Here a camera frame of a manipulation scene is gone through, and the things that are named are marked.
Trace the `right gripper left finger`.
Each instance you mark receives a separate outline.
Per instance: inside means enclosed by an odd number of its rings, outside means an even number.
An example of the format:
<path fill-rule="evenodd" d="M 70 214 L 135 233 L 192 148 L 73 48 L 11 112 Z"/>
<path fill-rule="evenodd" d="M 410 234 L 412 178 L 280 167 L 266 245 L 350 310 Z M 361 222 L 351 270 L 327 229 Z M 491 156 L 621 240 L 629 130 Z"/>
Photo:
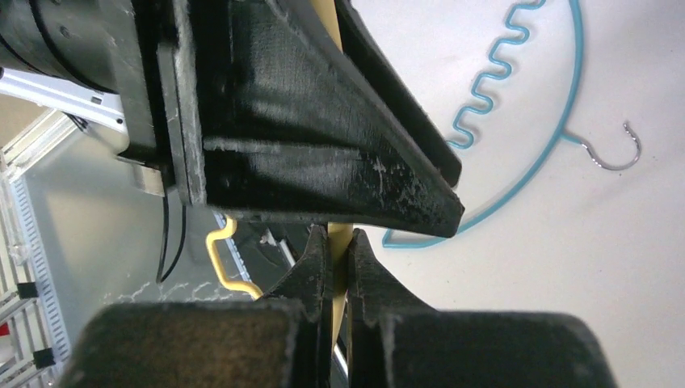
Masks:
<path fill-rule="evenodd" d="M 327 387 L 332 259 L 313 226 L 295 266 L 254 302 L 119 303 L 86 325 L 61 387 Z"/>

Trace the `yellow wavy hanger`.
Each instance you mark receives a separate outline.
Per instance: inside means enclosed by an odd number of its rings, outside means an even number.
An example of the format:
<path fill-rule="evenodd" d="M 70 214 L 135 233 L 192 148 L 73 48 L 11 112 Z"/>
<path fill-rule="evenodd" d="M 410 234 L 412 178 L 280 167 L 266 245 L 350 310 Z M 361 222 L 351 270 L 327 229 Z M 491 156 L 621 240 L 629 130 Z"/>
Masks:
<path fill-rule="evenodd" d="M 332 41 L 336 44 L 338 49 L 342 49 L 342 40 L 334 2 L 326 0 L 313 0 L 311 1 L 311 5 L 316 11 L 321 24 L 328 32 Z M 221 262 L 220 255 L 216 247 L 217 241 L 232 237 L 236 230 L 237 222 L 229 217 L 224 228 L 209 232 L 205 239 L 208 256 L 216 272 L 217 279 L 224 288 L 230 291 L 247 293 L 252 297 L 252 299 L 257 300 L 263 295 L 263 291 L 257 285 L 249 281 L 230 280 L 225 274 L 225 268 Z M 335 347 L 343 320 L 344 308 L 346 305 L 345 295 L 347 292 L 347 276 L 344 275 L 343 272 L 347 266 L 343 260 L 347 257 L 347 247 L 353 237 L 353 225 L 330 222 L 327 226 L 327 233 L 334 278 L 334 295 L 332 299 L 331 315 L 331 339 L 332 346 Z"/>

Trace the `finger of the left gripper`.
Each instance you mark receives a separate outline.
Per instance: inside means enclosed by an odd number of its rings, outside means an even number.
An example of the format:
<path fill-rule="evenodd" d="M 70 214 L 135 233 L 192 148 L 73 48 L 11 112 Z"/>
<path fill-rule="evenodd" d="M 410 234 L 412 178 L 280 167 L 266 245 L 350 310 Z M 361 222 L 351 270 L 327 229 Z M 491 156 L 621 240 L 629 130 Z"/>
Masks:
<path fill-rule="evenodd" d="M 351 2 L 336 0 L 334 6 L 343 52 L 437 168 L 449 187 L 455 188 L 462 171 L 460 160 L 382 53 Z"/>
<path fill-rule="evenodd" d="M 173 1 L 175 167 L 241 221 L 450 238 L 464 206 L 308 1 Z"/>

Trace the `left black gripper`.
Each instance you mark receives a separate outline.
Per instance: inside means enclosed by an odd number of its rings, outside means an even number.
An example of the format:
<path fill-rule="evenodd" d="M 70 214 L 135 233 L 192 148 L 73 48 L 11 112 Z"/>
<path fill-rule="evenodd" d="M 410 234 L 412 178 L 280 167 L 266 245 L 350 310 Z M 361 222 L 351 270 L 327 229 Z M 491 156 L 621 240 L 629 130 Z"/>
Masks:
<path fill-rule="evenodd" d="M 3 1 L 1 67 L 118 95 L 141 190 L 164 196 L 173 163 L 157 43 L 160 1 Z"/>

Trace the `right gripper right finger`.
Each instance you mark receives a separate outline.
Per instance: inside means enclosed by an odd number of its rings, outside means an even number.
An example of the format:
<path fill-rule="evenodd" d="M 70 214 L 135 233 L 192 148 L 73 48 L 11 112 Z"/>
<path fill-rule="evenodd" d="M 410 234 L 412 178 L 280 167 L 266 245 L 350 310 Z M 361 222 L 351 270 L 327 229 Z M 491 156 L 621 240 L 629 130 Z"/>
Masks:
<path fill-rule="evenodd" d="M 438 310 L 409 291 L 356 230 L 348 249 L 353 387 L 614 387 L 602 347 L 563 313 Z"/>

